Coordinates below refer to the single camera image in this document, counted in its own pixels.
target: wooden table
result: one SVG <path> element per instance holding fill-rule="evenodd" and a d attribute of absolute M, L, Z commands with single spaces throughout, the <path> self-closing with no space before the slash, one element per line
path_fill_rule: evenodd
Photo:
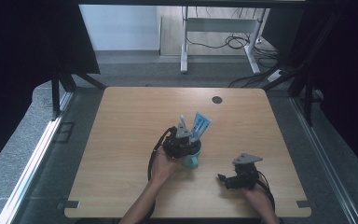
<path fill-rule="evenodd" d="M 223 99 L 221 104 L 212 101 Z M 279 217 L 308 217 L 296 169 L 269 100 L 259 89 L 108 88 L 65 208 L 68 217 L 123 217 L 147 182 L 151 151 L 180 115 L 191 127 L 196 112 L 212 119 L 201 137 L 200 166 L 180 167 L 157 198 L 153 217 L 257 217 L 217 174 L 233 176 L 242 152 L 262 157 L 255 165 L 268 179 Z"/>

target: desk leg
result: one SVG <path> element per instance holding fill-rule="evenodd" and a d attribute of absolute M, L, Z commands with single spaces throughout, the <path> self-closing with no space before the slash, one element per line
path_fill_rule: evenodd
<path fill-rule="evenodd" d="M 61 113 L 60 110 L 60 81 L 57 77 L 51 80 L 51 98 L 53 103 L 53 115 L 51 120 L 55 120 Z"/>
<path fill-rule="evenodd" d="M 95 80 L 94 78 L 90 77 L 89 75 L 87 74 L 83 74 L 83 73 L 76 73 L 76 75 L 78 77 L 81 77 L 83 78 L 84 80 L 88 81 L 91 85 L 97 87 L 98 89 L 100 90 L 104 90 L 107 88 L 107 86 L 105 86 L 103 83 Z"/>
<path fill-rule="evenodd" d="M 305 86 L 305 101 L 304 101 L 304 119 L 312 126 L 310 119 L 310 111 L 312 107 L 312 92 L 313 92 L 313 77 L 312 74 L 308 74 L 307 83 Z"/>
<path fill-rule="evenodd" d="M 254 74 L 259 74 L 260 69 L 258 68 L 257 62 L 255 60 L 255 56 L 253 55 L 252 51 L 255 47 L 255 42 L 258 37 L 258 33 L 260 32 L 261 25 L 263 24 L 264 15 L 266 14 L 266 9 L 262 8 L 261 15 L 259 18 L 257 18 L 257 24 L 255 25 L 255 30 L 253 32 L 253 35 L 251 36 L 249 46 L 245 46 L 245 52 L 248 56 L 249 63 L 251 64 L 252 70 Z"/>
<path fill-rule="evenodd" d="M 76 91 L 76 83 L 74 79 L 72 78 L 72 75 L 69 73 L 63 73 L 60 71 L 57 71 L 59 76 L 59 81 L 61 82 L 63 88 L 67 92 L 74 92 Z"/>
<path fill-rule="evenodd" d="M 187 72 L 187 11 L 188 7 L 182 7 L 183 11 L 183 44 L 180 59 L 180 71 L 181 73 Z"/>

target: hand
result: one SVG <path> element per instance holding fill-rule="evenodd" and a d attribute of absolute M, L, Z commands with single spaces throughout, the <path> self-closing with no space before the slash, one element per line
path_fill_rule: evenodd
<path fill-rule="evenodd" d="M 263 184 L 267 185 L 266 181 L 259 176 L 258 178 Z M 255 209 L 266 224 L 279 224 L 280 221 L 275 214 L 269 196 L 264 189 L 258 184 L 253 189 L 240 189 L 246 201 Z"/>
<path fill-rule="evenodd" d="M 159 147 L 157 155 L 153 161 L 152 166 L 152 182 L 164 184 L 165 181 L 174 173 L 176 167 L 182 160 L 171 159 L 167 156 L 164 149 Z"/>

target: gray bracket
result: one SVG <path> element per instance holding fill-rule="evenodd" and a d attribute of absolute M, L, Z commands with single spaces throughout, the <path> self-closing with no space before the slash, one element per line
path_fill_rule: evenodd
<path fill-rule="evenodd" d="M 184 138 L 191 136 L 191 132 L 186 128 L 186 126 L 180 122 L 178 124 L 178 129 L 176 131 L 176 138 Z"/>
<path fill-rule="evenodd" d="M 80 206 L 79 201 L 67 201 L 63 207 L 64 208 L 78 208 Z"/>
<path fill-rule="evenodd" d="M 240 156 L 238 156 L 234 161 L 232 161 L 233 164 L 248 164 L 255 161 L 262 161 L 263 158 L 252 156 L 246 153 L 241 153 Z"/>

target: gray carpet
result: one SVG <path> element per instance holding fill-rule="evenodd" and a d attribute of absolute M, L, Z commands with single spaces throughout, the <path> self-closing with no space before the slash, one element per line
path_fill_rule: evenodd
<path fill-rule="evenodd" d="M 237 78 L 250 76 L 248 63 L 190 63 L 188 73 L 180 73 L 179 63 L 100 63 L 101 75 L 91 75 L 107 86 L 149 86 L 149 87 L 227 87 Z M 68 198 L 70 189 L 75 179 L 76 170 L 83 150 L 86 146 L 92 122 L 103 96 L 103 91 L 96 89 L 88 82 L 74 77 L 78 85 L 75 97 L 72 99 L 65 113 L 62 132 L 55 136 L 52 144 L 42 161 L 42 168 L 37 172 L 32 186 L 27 192 L 26 199 L 16 216 L 14 223 L 76 223 L 79 220 L 67 218 L 63 214 L 63 203 Z M 330 187 L 319 161 L 310 145 L 308 137 L 296 117 L 295 110 L 287 97 L 287 83 L 268 91 L 268 99 L 271 103 L 278 124 L 281 128 L 284 141 L 290 151 L 299 178 L 310 201 L 312 215 L 307 218 L 286 218 L 285 223 L 349 223 L 337 197 Z M 24 155 L 21 160 L 7 159 L 0 161 L 6 166 L 16 164 L 20 168 L 6 168 L 13 174 L 5 174 L 5 179 L 0 178 L 0 211 L 14 187 L 18 176 L 21 174 L 21 164 L 27 162 L 27 153 L 32 148 L 32 141 L 37 142 L 37 137 L 28 141 L 27 134 L 40 135 L 40 130 L 46 127 L 45 116 L 39 115 L 41 110 L 46 118 L 50 115 L 50 108 L 43 104 L 49 99 L 50 92 L 37 89 L 34 93 L 33 106 L 30 108 L 24 128 L 18 129 L 19 143 L 16 149 Z M 325 146 L 331 162 L 337 168 L 342 182 L 347 187 L 358 207 L 358 160 L 353 156 L 351 149 L 340 139 L 339 135 L 325 120 L 323 113 L 317 104 L 313 105 L 312 119 L 314 128 Z M 71 134 L 65 131 L 72 128 Z M 230 219 L 230 220 L 196 220 L 197 223 L 247 223 L 252 220 Z M 102 223 L 115 223 L 115 220 L 103 218 Z M 167 223 L 167 220 L 155 220 L 155 223 Z M 170 223 L 190 223 L 190 220 L 171 220 Z"/>

